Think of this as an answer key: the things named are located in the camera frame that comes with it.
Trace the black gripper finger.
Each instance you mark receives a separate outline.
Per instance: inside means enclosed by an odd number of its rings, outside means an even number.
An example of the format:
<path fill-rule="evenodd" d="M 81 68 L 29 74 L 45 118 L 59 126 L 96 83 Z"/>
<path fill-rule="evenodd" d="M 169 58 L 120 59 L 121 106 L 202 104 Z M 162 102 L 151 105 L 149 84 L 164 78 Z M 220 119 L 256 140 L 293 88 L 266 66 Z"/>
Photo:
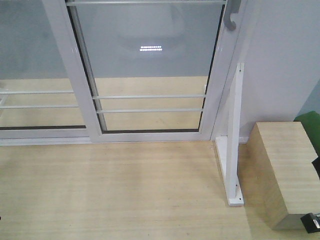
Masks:
<path fill-rule="evenodd" d="M 308 234 L 317 233 L 320 231 L 320 214 L 307 213 L 300 218 L 305 230 Z"/>
<path fill-rule="evenodd" d="M 318 177 L 320 178 L 320 157 L 318 156 L 315 160 L 313 160 L 312 165 L 318 175 Z"/>

